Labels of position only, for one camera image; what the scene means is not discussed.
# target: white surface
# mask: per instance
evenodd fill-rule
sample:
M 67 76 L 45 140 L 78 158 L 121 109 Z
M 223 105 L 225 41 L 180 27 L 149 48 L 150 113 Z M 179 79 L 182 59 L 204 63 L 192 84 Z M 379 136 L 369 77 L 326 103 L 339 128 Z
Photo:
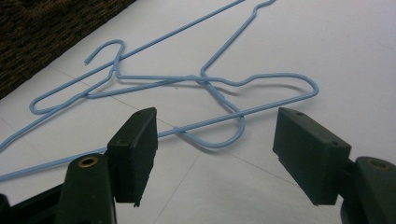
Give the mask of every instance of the white surface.
M 138 0 L 0 101 L 0 141 L 37 118 L 28 105 L 39 94 L 114 58 L 116 46 L 85 66 L 83 60 L 99 45 L 122 39 L 127 52 L 231 2 Z M 121 71 L 198 74 L 260 2 L 247 0 L 145 50 L 123 61 Z M 364 155 L 396 163 L 395 11 L 391 0 L 278 0 L 260 9 L 208 74 L 232 80 L 270 72 L 312 77 L 319 95 L 287 107 L 301 110 L 352 145 L 352 160 Z M 98 76 L 39 107 L 64 101 Z M 286 79 L 243 88 L 218 86 L 241 108 L 309 91 L 305 84 Z M 113 83 L 106 90 L 119 87 Z M 1 174 L 104 147 L 132 113 L 149 106 L 158 109 L 159 131 L 226 113 L 194 83 L 83 100 L 1 153 Z M 278 162 L 272 151 L 275 125 L 276 109 L 248 116 L 245 134 L 220 153 L 207 153 L 176 136 L 160 140 L 141 206 L 117 204 L 119 223 L 341 223 L 339 206 L 311 205 Z M 194 133 L 219 141 L 234 130 L 229 121 Z M 61 166 L 0 183 L 0 192 L 12 204 L 21 202 L 62 183 L 65 170 Z

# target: black plastic part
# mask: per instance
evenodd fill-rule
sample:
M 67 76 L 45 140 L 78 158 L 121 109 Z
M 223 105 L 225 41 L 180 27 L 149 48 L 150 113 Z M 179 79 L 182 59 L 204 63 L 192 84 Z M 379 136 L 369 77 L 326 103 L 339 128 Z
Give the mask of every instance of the black plastic part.
M 158 148 L 157 110 L 134 113 L 107 144 L 117 203 L 139 206 Z
M 279 108 L 274 152 L 312 204 L 335 204 L 337 173 L 347 166 L 350 148 L 307 115 Z
M 354 180 L 370 224 L 396 223 L 396 166 L 376 158 L 359 157 Z
M 0 223 L 52 224 L 61 190 L 62 185 L 59 185 L 12 207 L 9 207 L 7 197 L 1 195 Z
M 67 169 L 55 224 L 116 223 L 107 159 L 90 154 Z

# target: bent wire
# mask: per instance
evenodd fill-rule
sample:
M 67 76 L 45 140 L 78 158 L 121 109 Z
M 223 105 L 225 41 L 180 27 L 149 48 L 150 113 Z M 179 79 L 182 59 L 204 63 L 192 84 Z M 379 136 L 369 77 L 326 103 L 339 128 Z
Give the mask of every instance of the bent wire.
M 178 82 L 182 82 L 182 81 L 195 81 L 198 84 L 204 86 L 212 95 L 213 97 L 218 100 L 220 103 L 222 103 L 223 105 L 227 106 L 231 111 L 233 111 L 232 113 L 228 114 L 228 115 L 224 115 L 224 116 L 220 116 L 217 118 L 213 118 L 213 119 L 208 119 L 208 120 L 204 120 L 204 121 L 200 121 L 197 123 L 193 123 L 190 125 L 186 125 L 183 127 L 175 127 L 174 129 L 162 132 L 162 133 L 158 133 L 158 138 L 162 138 L 171 134 L 182 134 L 183 136 L 185 136 L 186 138 L 190 139 L 192 142 L 201 145 L 203 147 L 206 148 L 212 148 L 211 150 L 219 150 L 219 148 L 222 147 L 227 147 L 228 145 L 230 145 L 231 143 L 233 143 L 234 141 L 236 141 L 243 133 L 243 131 L 245 130 L 245 126 L 246 126 L 246 121 L 245 121 L 245 115 L 249 115 L 252 113 L 256 113 L 256 112 L 260 112 L 269 108 L 274 108 L 277 106 L 282 106 L 282 105 L 286 105 L 286 104 L 291 104 L 291 103 L 295 103 L 298 101 L 302 101 L 308 98 L 311 98 L 315 95 L 318 94 L 318 85 L 315 83 L 315 81 L 313 81 L 312 79 L 310 79 L 309 77 L 303 76 L 303 75 L 299 75 L 299 74 L 293 74 L 293 73 L 276 73 L 276 74 L 258 74 L 258 75 L 254 75 L 251 77 L 248 77 L 244 80 L 241 81 L 231 81 L 228 79 L 225 79 L 223 77 L 210 77 L 207 73 L 206 70 L 217 60 L 217 58 L 228 48 L 231 46 L 231 44 L 235 41 L 235 39 L 240 36 L 243 31 L 251 24 L 251 22 L 254 20 L 256 14 L 257 14 L 257 10 L 261 7 L 267 7 L 269 5 L 271 5 L 272 3 L 275 2 L 275 0 L 271 0 L 271 1 L 267 1 L 261 4 L 258 4 L 257 6 L 254 7 L 253 12 L 251 14 L 251 16 L 245 21 L 245 23 L 233 34 L 233 36 L 208 60 L 208 62 L 206 64 L 204 64 L 204 66 L 201 68 L 201 72 L 200 72 L 200 76 L 196 76 L 196 75 L 188 75 L 188 76 L 184 76 L 184 77 L 176 77 L 176 76 L 125 76 L 122 75 L 119 69 L 119 63 L 121 60 L 128 58 L 140 51 L 142 51 L 143 49 L 147 49 L 163 40 L 165 40 L 166 38 L 178 34 L 179 32 L 192 27 L 193 25 L 204 21 L 218 13 L 220 13 L 221 11 L 233 7 L 239 3 L 243 2 L 243 0 L 239 0 L 239 1 L 235 1 L 233 3 L 231 3 L 230 5 L 226 6 L 226 7 L 222 7 L 204 17 L 202 17 L 201 19 L 198 19 L 196 21 L 193 21 L 181 28 L 176 29 L 175 31 L 164 35 L 154 41 L 151 41 L 149 43 L 147 43 L 146 45 L 135 49 L 129 53 L 126 53 L 124 55 L 122 55 L 123 50 L 125 49 L 125 44 L 123 43 L 123 41 L 121 40 L 112 40 L 109 42 L 106 42 L 105 44 L 103 44 L 102 46 L 100 46 L 98 49 L 96 49 L 85 61 L 85 63 L 89 63 L 94 57 L 95 55 L 97 55 L 99 53 L 99 51 L 109 45 L 112 44 L 119 44 L 120 45 L 120 49 L 115 57 L 115 59 L 110 62 L 110 63 L 106 63 L 96 69 L 93 69 L 91 72 L 82 75 L 81 77 L 77 77 L 65 84 L 63 84 L 62 86 L 49 91 L 37 98 L 35 98 L 32 103 L 30 103 L 29 107 L 31 109 L 31 111 L 34 114 L 40 115 L 42 114 L 43 116 L 37 120 L 35 120 L 34 122 L 32 122 L 31 124 L 29 124 L 28 126 L 26 126 L 25 128 L 23 128 L 22 130 L 14 133 L 13 135 L 11 135 L 5 142 L 3 142 L 2 144 L 0 144 L 0 152 L 2 150 L 5 149 L 6 146 L 8 146 L 11 142 L 13 142 L 14 140 L 16 140 L 17 138 L 21 137 L 24 133 L 28 132 L 29 130 L 33 129 L 36 125 L 38 125 L 39 123 L 43 122 L 44 120 L 48 119 L 49 117 L 53 116 L 54 114 L 56 114 L 57 112 L 66 109 L 67 107 L 69 107 L 71 104 L 73 104 L 75 101 L 82 99 L 82 98 L 86 98 L 86 99 L 95 99 L 95 98 L 101 98 L 101 97 L 107 97 L 107 96 L 112 96 L 112 95 L 116 95 L 116 94 L 122 94 L 122 93 L 126 93 L 126 92 L 132 92 L 132 91 L 140 91 L 140 90 L 144 90 L 144 89 L 149 89 L 149 88 L 154 88 L 154 87 L 159 87 L 162 85 L 168 85 L 168 84 L 172 84 L 172 83 L 178 83 Z M 92 76 L 93 74 L 98 73 L 99 71 L 102 71 L 103 69 L 107 68 L 111 66 L 110 71 L 107 75 L 106 78 L 100 80 L 99 82 L 97 82 L 96 84 L 92 85 L 91 87 L 89 87 L 87 90 L 78 93 L 76 95 L 74 95 L 73 97 L 71 97 L 69 100 L 65 101 L 62 104 L 59 105 L 55 105 L 49 108 L 44 108 L 44 109 L 36 109 L 35 105 L 37 103 L 39 103 L 41 100 L 51 96 L 52 94 L 57 93 L 58 91 L 61 91 L 77 82 L 80 82 L 81 80 Z M 121 90 L 115 90 L 115 91 L 105 91 L 105 92 L 98 92 L 98 93 L 92 93 L 93 90 L 96 90 L 97 88 L 99 88 L 100 86 L 102 86 L 103 84 L 107 83 L 111 78 L 114 77 L 118 78 L 118 79 L 143 79 L 143 80 L 158 80 L 157 82 L 153 82 L 153 83 L 148 83 L 148 84 L 142 84 L 142 85 L 138 85 L 138 86 L 133 86 L 130 88 L 125 88 L 125 89 L 121 89 Z M 300 96 L 296 96 L 296 97 L 291 97 L 289 99 L 285 99 L 285 100 L 281 100 L 278 102 L 274 102 L 271 104 L 267 104 L 267 105 L 259 105 L 256 107 L 252 107 L 250 109 L 246 109 L 246 110 L 240 110 L 236 105 L 232 104 L 230 101 L 228 101 L 224 95 L 222 95 L 217 89 L 216 87 L 214 87 L 212 85 L 212 82 L 220 82 L 220 83 L 224 83 L 226 85 L 229 86 L 233 86 L 233 87 L 240 87 L 243 85 L 247 85 L 248 83 L 250 83 L 251 81 L 254 81 L 256 79 L 262 79 L 262 78 L 271 78 L 271 77 L 288 77 L 288 78 L 297 78 L 300 80 L 305 81 L 306 83 L 308 83 L 311 87 L 312 87 L 312 91 Z M 204 126 L 208 126 L 214 123 L 219 123 L 219 122 L 223 122 L 225 120 L 228 119 L 238 119 L 239 120 L 239 129 L 237 130 L 237 132 L 234 134 L 234 136 L 232 136 L 231 138 L 229 138 L 228 140 L 221 142 L 221 143 L 209 143 L 206 142 L 203 139 L 200 139 L 199 137 L 195 136 L 194 134 L 191 133 L 187 133 L 187 131 L 189 130 L 193 130 L 193 129 L 197 129 L 197 128 L 201 128 Z M 68 158 L 64 158 L 64 159 L 60 159 L 57 161 L 51 161 L 51 162 L 47 162 L 41 165 L 37 165 L 31 168 L 27 168 L 24 170 L 20 170 L 14 173 L 10 173 L 10 174 L 6 174 L 6 175 L 0 175 L 0 182 L 1 181 L 5 181 L 11 178 L 15 178 L 17 176 L 21 176 L 21 175 L 28 175 L 30 173 L 34 173 L 40 170 L 44 170 L 44 169 L 49 169 L 50 167 L 53 166 L 57 166 L 66 162 L 70 162 L 72 160 L 74 160 L 75 158 L 78 158 L 82 155 L 86 155 L 86 154 L 90 154 L 90 153 L 103 153 L 106 151 L 106 148 L 98 148 L 96 150 L 90 151 L 90 152 L 86 152 L 86 153 L 82 153 L 82 154 L 78 154 L 75 156 L 71 156 Z

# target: blue wire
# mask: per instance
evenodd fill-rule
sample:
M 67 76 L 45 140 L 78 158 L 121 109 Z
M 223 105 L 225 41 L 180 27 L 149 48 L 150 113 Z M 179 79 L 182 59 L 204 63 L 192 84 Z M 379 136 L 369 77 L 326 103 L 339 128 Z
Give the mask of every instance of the blue wire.
M 87 99 L 95 99 L 95 98 L 102 98 L 102 97 L 107 97 L 107 96 L 112 96 L 112 95 L 116 95 L 116 94 L 122 94 L 122 93 L 126 93 L 126 92 L 131 92 L 131 91 L 140 91 L 140 90 L 144 90 L 144 89 L 150 89 L 150 88 L 154 88 L 154 87 L 159 87 L 162 85 L 169 85 L 169 84 L 173 84 L 173 83 L 178 83 L 178 82 L 182 82 L 182 81 L 195 81 L 198 84 L 204 86 L 212 95 L 213 97 L 218 100 L 220 103 L 222 103 L 223 105 L 227 106 L 231 111 L 233 111 L 231 114 L 228 115 L 224 115 L 221 117 L 217 117 L 217 118 L 213 118 L 213 119 L 208 119 L 208 120 L 204 120 L 204 121 L 200 121 L 197 123 L 193 123 L 190 125 L 186 125 L 183 127 L 175 127 L 172 130 L 168 130 L 162 133 L 158 133 L 158 138 L 162 138 L 171 134 L 182 134 L 185 138 L 191 140 L 192 142 L 194 142 L 195 144 L 198 144 L 200 146 L 206 147 L 206 148 L 211 148 L 211 150 L 219 150 L 219 148 L 223 148 L 223 147 L 227 147 L 228 145 L 232 144 L 233 142 L 235 142 L 244 132 L 245 127 L 246 127 L 246 120 L 245 120 L 245 115 L 249 115 L 252 113 L 256 113 L 259 111 L 263 111 L 266 109 L 270 109 L 270 108 L 274 108 L 277 106 L 282 106 L 282 105 L 286 105 L 286 104 L 291 104 L 291 103 L 295 103 L 298 101 L 302 101 L 308 98 L 311 98 L 315 95 L 318 94 L 318 85 L 309 77 L 303 76 L 303 75 L 299 75 L 299 74 L 293 74 L 293 73 L 276 73 L 276 74 L 258 74 L 258 75 L 254 75 L 251 77 L 248 77 L 242 81 L 231 81 L 222 77 L 210 77 L 207 73 L 206 70 L 217 60 L 217 58 L 228 48 L 231 46 L 231 44 L 235 41 L 235 39 L 240 36 L 243 31 L 251 24 L 251 22 L 254 20 L 254 18 L 256 17 L 257 11 L 259 8 L 261 7 L 267 7 L 270 6 L 271 4 L 273 4 L 275 2 L 275 0 L 271 0 L 271 1 L 267 1 L 265 3 L 261 3 L 258 4 L 257 6 L 254 7 L 253 12 L 251 14 L 251 16 L 245 21 L 245 23 L 232 35 L 232 37 L 208 60 L 207 63 L 204 64 L 204 66 L 201 68 L 201 72 L 200 72 L 200 76 L 196 76 L 196 75 L 188 75 L 188 76 L 184 76 L 184 77 L 175 77 L 175 76 L 125 76 L 122 75 L 120 73 L 120 68 L 119 68 L 119 63 L 120 61 L 122 61 L 125 58 L 128 58 L 134 54 L 136 54 L 137 52 L 142 51 L 143 49 L 147 49 L 163 40 L 165 40 L 166 38 L 178 34 L 179 32 L 192 27 L 193 25 L 207 20 L 208 18 L 220 13 L 221 11 L 228 9 L 230 7 L 233 7 L 239 3 L 243 2 L 243 0 L 239 0 L 239 1 L 235 1 L 233 3 L 231 3 L 230 5 L 226 6 L 226 7 L 222 7 L 204 17 L 202 17 L 201 19 L 198 19 L 196 21 L 193 21 L 185 26 L 182 26 L 178 29 L 176 29 L 175 31 L 164 35 L 158 39 L 155 39 L 149 43 L 147 43 L 146 45 L 137 48 L 125 55 L 122 55 L 122 52 L 125 49 L 125 44 L 123 41 L 121 40 L 112 40 L 112 41 L 108 41 L 105 44 L 101 45 L 100 47 L 98 47 L 86 60 L 85 63 L 88 64 L 98 53 L 101 49 L 109 46 L 109 45 L 113 45 L 113 44 L 119 44 L 120 45 L 120 49 L 115 57 L 115 59 L 110 62 L 110 63 L 106 63 L 96 69 L 93 69 L 91 72 L 86 73 L 84 75 L 82 75 L 81 77 L 77 77 L 65 84 L 63 84 L 62 86 L 55 88 L 52 91 L 49 91 L 47 93 L 44 93 L 41 96 L 38 96 L 37 98 L 35 98 L 32 103 L 30 103 L 29 108 L 32 111 L 32 113 L 37 114 L 37 115 L 43 115 L 41 118 L 35 120 L 34 122 L 32 122 L 31 124 L 27 125 L 25 128 L 21 129 L 20 131 L 12 134 L 6 141 L 4 141 L 2 144 L 0 144 L 0 152 L 3 151 L 6 146 L 8 146 L 11 142 L 15 141 L 16 139 L 18 139 L 19 137 L 21 137 L 24 133 L 28 132 L 29 130 L 33 129 L 36 125 L 38 125 L 39 123 L 43 122 L 44 120 L 50 118 L 51 116 L 53 116 L 54 114 L 58 113 L 59 111 L 69 107 L 71 104 L 73 104 L 75 101 L 80 100 L 82 98 L 87 98 Z M 40 101 L 42 101 L 43 99 L 46 99 L 47 97 L 51 96 L 52 94 L 55 94 L 65 88 L 68 88 L 69 86 L 80 82 L 81 80 L 92 76 L 93 74 L 98 73 L 99 71 L 107 68 L 111 66 L 110 71 L 107 75 L 106 78 L 102 79 L 101 81 L 99 81 L 98 83 L 94 84 L 93 86 L 89 87 L 87 90 L 76 94 L 75 96 L 71 97 L 69 100 L 67 100 L 66 102 L 59 104 L 59 105 L 55 105 L 52 107 L 48 107 L 48 108 L 44 108 L 44 109 L 36 109 L 35 105 L 37 103 L 39 103 Z M 125 88 L 125 89 L 121 89 L 121 90 L 115 90 L 115 91 L 106 91 L 106 92 L 99 92 L 99 93 L 91 93 L 91 91 L 96 90 L 97 88 L 99 88 L 100 86 L 102 86 L 103 84 L 107 83 L 111 78 L 114 77 L 114 74 L 116 74 L 116 77 L 119 79 L 142 79 L 142 80 L 159 80 L 157 82 L 154 83 L 149 83 L 149 84 L 142 84 L 142 85 L 138 85 L 138 86 L 134 86 L 131 88 Z M 278 102 L 274 102 L 268 105 L 260 105 L 260 106 L 256 106 L 247 110 L 240 110 L 236 105 L 232 104 L 230 101 L 228 101 L 226 99 L 226 97 L 224 95 L 222 95 L 219 90 L 216 89 L 215 86 L 212 85 L 212 82 L 219 82 L 219 83 L 224 83 L 226 85 L 229 86 L 234 86 L 234 87 L 240 87 L 243 85 L 247 85 L 248 83 L 250 83 L 251 81 L 254 81 L 256 79 L 262 79 L 262 78 L 272 78 L 272 77 L 288 77 L 288 78 L 297 78 L 300 80 L 303 80 L 305 82 L 307 82 L 311 87 L 312 87 L 312 91 L 300 96 L 296 96 L 296 97 L 292 97 L 289 99 L 285 99 L 285 100 L 281 100 Z M 206 142 L 205 140 L 197 137 L 194 134 L 188 133 L 189 130 L 193 130 L 193 129 L 197 129 L 197 128 L 202 128 L 211 124 L 215 124 L 215 123 L 219 123 L 219 122 L 223 122 L 225 120 L 228 119 L 238 119 L 239 120 L 239 128 L 237 130 L 237 132 L 228 140 L 220 142 L 220 143 L 209 143 Z M 70 162 L 80 156 L 83 155 L 87 155 L 87 154 L 91 154 L 91 153 L 104 153 L 106 151 L 106 148 L 98 148 L 96 150 L 90 151 L 90 152 L 86 152 L 86 153 L 82 153 L 82 154 L 78 154 L 75 156 L 71 156 L 71 157 L 67 157 L 67 158 L 63 158 L 57 161 L 51 161 L 51 162 L 47 162 L 41 165 L 37 165 L 34 167 L 30 167 L 27 169 L 23 169 L 14 173 L 10 173 L 10 174 L 6 174 L 6 175 L 0 175 L 0 182 L 1 181 L 5 181 L 11 178 L 15 178 L 18 176 L 22 176 L 22 175 L 28 175 L 40 170 L 45 170 L 45 169 L 49 169 L 50 167 L 53 166 L 58 166 L 61 164 L 64 164 L 66 162 Z

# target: woven texture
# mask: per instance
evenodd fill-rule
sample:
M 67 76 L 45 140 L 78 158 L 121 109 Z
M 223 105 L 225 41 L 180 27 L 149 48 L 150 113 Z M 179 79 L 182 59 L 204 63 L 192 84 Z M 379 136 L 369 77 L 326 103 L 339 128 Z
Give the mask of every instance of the woven texture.
M 1 0 L 0 99 L 135 0 Z

